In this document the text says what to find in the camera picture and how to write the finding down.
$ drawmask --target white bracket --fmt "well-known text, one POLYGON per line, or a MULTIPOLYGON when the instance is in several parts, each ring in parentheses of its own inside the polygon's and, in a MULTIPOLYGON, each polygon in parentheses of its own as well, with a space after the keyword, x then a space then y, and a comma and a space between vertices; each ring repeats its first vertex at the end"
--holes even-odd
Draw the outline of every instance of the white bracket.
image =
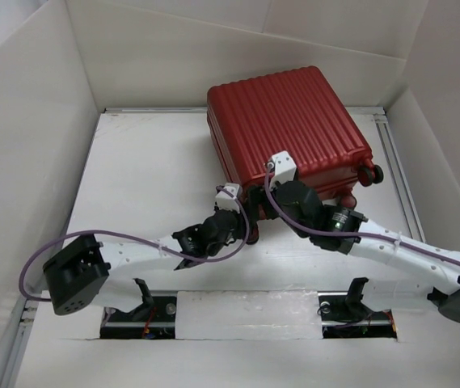
POLYGON ((277 183, 283 184, 294 179, 296 175, 296 163, 287 151, 274 154, 269 159, 269 163, 272 163, 274 166, 274 176, 269 183, 270 190, 276 188, 277 183))
POLYGON ((431 285, 418 280, 369 279, 362 289, 361 303, 372 311, 436 309, 427 299, 432 291, 431 285))
POLYGON ((237 199, 242 193, 240 185, 236 183, 227 183, 224 185, 224 189, 228 191, 231 196, 225 192, 218 192, 215 196, 215 204, 221 210, 231 210, 240 213, 240 208, 237 205, 237 202, 235 202, 235 199, 237 199))

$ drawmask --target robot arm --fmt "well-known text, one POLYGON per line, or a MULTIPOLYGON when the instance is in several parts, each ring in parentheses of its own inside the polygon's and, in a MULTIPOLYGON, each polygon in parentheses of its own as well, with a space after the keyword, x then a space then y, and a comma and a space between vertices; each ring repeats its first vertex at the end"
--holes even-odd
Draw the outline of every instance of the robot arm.
POLYGON ((354 279, 347 296, 352 310, 362 311, 364 317, 392 308, 438 308, 445 317, 460 322, 460 266, 450 262, 460 263, 459 251, 432 247, 392 232, 351 209, 322 204, 314 189, 293 180, 296 164, 286 152, 274 155, 269 163, 269 170, 274 170, 268 185, 272 205, 299 237, 309 238, 322 249, 372 259, 415 278, 354 279), (436 253, 442 259, 433 257, 436 253))
POLYGON ((240 186, 228 183, 215 197, 213 216, 150 245, 97 242, 93 234, 76 238, 43 266, 54 312, 67 315, 94 304, 131 312, 134 320, 145 317, 154 307, 143 280, 149 271, 195 267, 245 238, 246 220, 235 200, 239 195, 240 186))
MULTIPOLYGON (((264 187, 269 188, 265 193, 273 216, 282 217, 299 237, 324 250, 372 259, 414 276, 401 281, 354 279, 345 301, 350 311, 365 317, 391 308, 437 308, 460 322, 460 266, 454 264, 460 263, 459 251, 404 237, 349 208, 324 205, 314 189, 296 180, 296 164, 285 151, 274 155, 268 166, 274 175, 269 182, 268 171, 264 187)), ((147 316, 154 307, 143 280, 149 270, 192 268, 203 261, 193 259, 215 256, 246 238, 247 215, 234 200, 240 187, 228 183, 224 189, 216 195, 213 216, 147 242, 150 246, 102 244, 94 235, 75 239, 43 267, 55 313, 72 314, 93 303, 130 312, 134 320, 147 316), (191 259, 178 259, 177 252, 191 259)))

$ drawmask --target cable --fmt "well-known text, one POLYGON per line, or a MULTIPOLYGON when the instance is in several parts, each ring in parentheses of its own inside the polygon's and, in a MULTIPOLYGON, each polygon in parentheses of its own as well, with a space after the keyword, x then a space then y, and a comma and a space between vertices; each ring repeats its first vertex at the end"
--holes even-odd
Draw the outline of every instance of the cable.
POLYGON ((397 327, 395 326, 395 320, 393 319, 393 314, 390 311, 383 311, 383 313, 390 319, 391 328, 393 332, 397 331, 397 327))
POLYGON ((143 333, 141 333, 141 337, 142 338, 145 338, 147 336, 147 333, 149 332, 149 323, 150 321, 152 321, 152 319, 154 318, 154 316, 156 315, 156 311, 158 309, 156 309, 156 307, 154 307, 152 309, 152 311, 150 312, 150 315, 149 315, 149 319, 147 319, 147 322, 146 322, 146 325, 145 327, 143 328, 143 333))
POLYGON ((100 323, 100 327, 101 327, 101 328, 104 327, 104 326, 106 326, 106 324, 109 322, 109 319, 111 318, 111 316, 112 316, 113 314, 115 314, 115 311, 116 311, 116 310, 113 309, 112 307, 106 307, 106 308, 104 309, 105 315, 104 315, 104 317, 103 317, 102 322, 100 323))
MULTIPOLYGON (((316 311, 316 314, 319 315, 320 317, 322 317, 322 319, 323 319, 323 316, 321 315, 321 307, 318 308, 318 310, 316 311)), ((359 320, 355 320, 355 321, 350 321, 350 320, 344 321, 342 319, 335 319, 335 318, 328 319, 328 320, 333 321, 333 322, 338 322, 338 323, 359 323, 359 322, 364 321, 363 318, 361 318, 359 320)))
MULTIPOLYGON (((285 222, 290 224, 291 226, 294 226, 295 228, 308 233, 312 234, 315 236, 323 236, 323 237, 345 237, 345 238, 351 238, 351 237, 362 237, 362 238, 375 238, 377 240, 382 240, 382 241, 387 241, 389 243, 395 243, 398 241, 397 238, 393 238, 390 236, 385 236, 383 234, 376 234, 376 233, 366 233, 366 232, 326 232, 324 230, 316 230, 316 229, 311 229, 307 228, 306 226, 303 226, 302 224, 296 222, 292 218, 290 218, 285 212, 278 206, 276 203, 275 199, 272 197, 271 191, 268 189, 269 188, 269 175, 271 174, 272 170, 274 168, 274 165, 272 162, 268 163, 268 169, 265 174, 264 178, 264 188, 265 188, 265 195, 269 200, 269 203, 271 206, 276 210, 278 215, 283 219, 285 222)), ((433 257, 434 259, 439 259, 441 261, 445 261, 446 263, 457 265, 460 267, 460 261, 451 259, 447 256, 440 255, 439 253, 431 252, 431 251, 426 251, 424 248, 416 247, 409 242, 405 241, 400 241, 400 246, 409 249, 410 251, 414 251, 417 253, 420 253, 422 255, 430 256, 433 257)))
POLYGON ((350 323, 346 323, 345 325, 335 325, 333 326, 332 328, 334 329, 345 329, 347 327, 352 327, 352 326, 355 326, 357 325, 358 323, 361 323, 365 320, 370 320, 372 318, 372 315, 373 313, 370 313, 368 315, 366 315, 363 319, 361 319, 360 321, 356 321, 356 322, 350 322, 350 323))
POLYGON ((231 194, 230 192, 228 192, 224 188, 217 187, 217 190, 219 190, 221 192, 224 192, 225 194, 227 194, 228 196, 233 198, 233 200, 237 203, 238 207, 240 208, 240 213, 243 215, 244 224, 246 225, 246 233, 244 234, 244 239, 242 240, 240 245, 233 252, 231 252, 231 253, 229 253, 227 255, 224 255, 222 257, 217 257, 215 259, 202 259, 200 257, 194 257, 194 256, 190 256, 190 255, 185 255, 184 253, 174 251, 173 249, 171 249, 169 247, 160 246, 156 242, 147 240, 145 238, 140 238, 140 237, 137 237, 137 236, 132 236, 131 234, 112 232, 110 230, 96 230, 96 229, 93 229, 93 230, 80 230, 78 232, 65 234, 64 236, 55 238, 54 240, 51 240, 51 241, 47 242, 41 248, 39 248, 37 251, 35 251, 32 254, 32 256, 30 256, 28 258, 27 262, 25 263, 25 265, 21 269, 21 273, 19 274, 19 280, 18 280, 19 291, 28 300, 36 301, 36 302, 51 302, 52 299, 47 298, 47 297, 37 297, 35 295, 31 295, 25 289, 25 277, 27 276, 28 269, 30 268, 32 263, 34 263, 34 261, 36 261, 36 259, 43 252, 47 251, 51 247, 56 246, 59 243, 62 243, 63 241, 67 240, 68 238, 83 236, 84 234, 103 234, 103 235, 106 235, 106 236, 112 236, 112 237, 117 237, 117 238, 124 238, 124 239, 127 239, 127 240, 133 240, 133 241, 136 241, 137 243, 144 244, 144 245, 147 245, 149 247, 153 247, 153 248, 156 248, 156 249, 161 248, 161 250, 165 251, 166 253, 169 253, 169 254, 174 255, 174 256, 178 256, 178 257, 180 257, 182 259, 195 261, 197 263, 218 263, 220 261, 229 259, 230 257, 233 257, 233 256, 237 255, 244 248, 244 246, 246 245, 246 241, 249 238, 249 234, 251 232, 250 231, 249 219, 247 218, 246 210, 244 209, 243 205, 240 203, 240 201, 238 200, 237 197, 235 197, 233 194, 231 194))

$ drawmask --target ribbed suitcase shell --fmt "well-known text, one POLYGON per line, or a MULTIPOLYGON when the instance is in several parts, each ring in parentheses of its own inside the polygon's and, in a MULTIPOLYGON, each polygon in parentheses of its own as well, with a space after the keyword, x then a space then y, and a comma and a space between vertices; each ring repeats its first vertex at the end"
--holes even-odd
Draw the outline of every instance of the ribbed suitcase shell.
POLYGON ((300 180, 323 200, 347 195, 372 150, 314 66, 250 78, 208 91, 208 123, 226 178, 246 190, 264 164, 287 150, 300 180))

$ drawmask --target black joint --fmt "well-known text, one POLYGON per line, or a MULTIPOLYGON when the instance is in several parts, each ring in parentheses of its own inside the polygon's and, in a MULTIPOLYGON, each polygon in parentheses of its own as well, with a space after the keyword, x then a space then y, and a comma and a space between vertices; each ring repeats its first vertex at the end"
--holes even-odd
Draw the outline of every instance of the black joint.
POLYGON ((93 234, 77 237, 43 266, 53 311, 67 315, 88 306, 109 276, 93 234))
MULTIPOLYGON (((325 232, 357 232, 364 216, 354 210, 343 206, 325 205, 323 214, 317 230, 325 232)), ((338 251, 347 255, 353 247, 354 243, 360 242, 360 238, 342 238, 342 237, 327 237, 313 235, 310 241, 326 251, 338 251)))
MULTIPOLYGON (((273 195, 289 218, 311 229, 319 229, 323 220, 324 206, 313 188, 307 187, 302 181, 291 180, 282 184, 273 195)), ((308 233, 290 227, 299 237, 309 237, 308 233)))
POLYGON ((154 308, 154 299, 152 298, 149 287, 147 287, 147 283, 144 280, 135 279, 134 281, 141 292, 141 304, 131 311, 129 315, 131 316, 131 320, 133 322, 140 322, 150 316, 150 313, 154 308))
MULTIPOLYGON (((230 210, 217 210, 211 217, 205 219, 202 224, 189 226, 175 232, 172 238, 176 239, 181 246, 181 253, 185 255, 205 259, 215 256, 219 251, 238 239, 243 239, 245 234, 245 222, 243 215, 230 210)), ((200 262, 184 259, 175 271, 192 268, 200 262)))

